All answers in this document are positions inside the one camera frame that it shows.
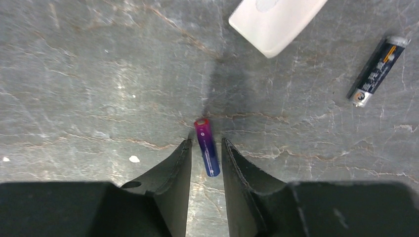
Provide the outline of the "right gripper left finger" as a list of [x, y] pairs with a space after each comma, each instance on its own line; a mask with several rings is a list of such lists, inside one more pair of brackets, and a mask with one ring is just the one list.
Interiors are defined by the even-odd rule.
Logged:
[[186, 139], [165, 160], [121, 186], [130, 193], [151, 198], [155, 213], [173, 237], [186, 235], [192, 167], [191, 139]]

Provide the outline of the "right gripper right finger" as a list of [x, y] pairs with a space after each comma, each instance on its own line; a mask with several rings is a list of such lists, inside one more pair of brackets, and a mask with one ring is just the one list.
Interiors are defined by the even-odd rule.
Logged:
[[286, 183], [247, 160], [227, 138], [221, 140], [221, 163], [229, 235], [264, 237], [276, 230], [266, 197]]

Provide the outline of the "blue purple battery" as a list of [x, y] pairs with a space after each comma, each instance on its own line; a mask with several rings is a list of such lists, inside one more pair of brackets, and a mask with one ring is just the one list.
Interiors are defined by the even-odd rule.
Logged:
[[206, 118], [194, 122], [197, 141], [206, 169], [207, 176], [216, 177], [220, 174], [216, 145], [213, 140], [210, 121]]

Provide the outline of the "white remote control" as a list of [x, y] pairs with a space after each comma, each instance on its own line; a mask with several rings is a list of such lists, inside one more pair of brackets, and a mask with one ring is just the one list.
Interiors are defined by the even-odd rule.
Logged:
[[327, 0], [243, 0], [230, 26], [266, 58], [282, 52], [313, 20]]

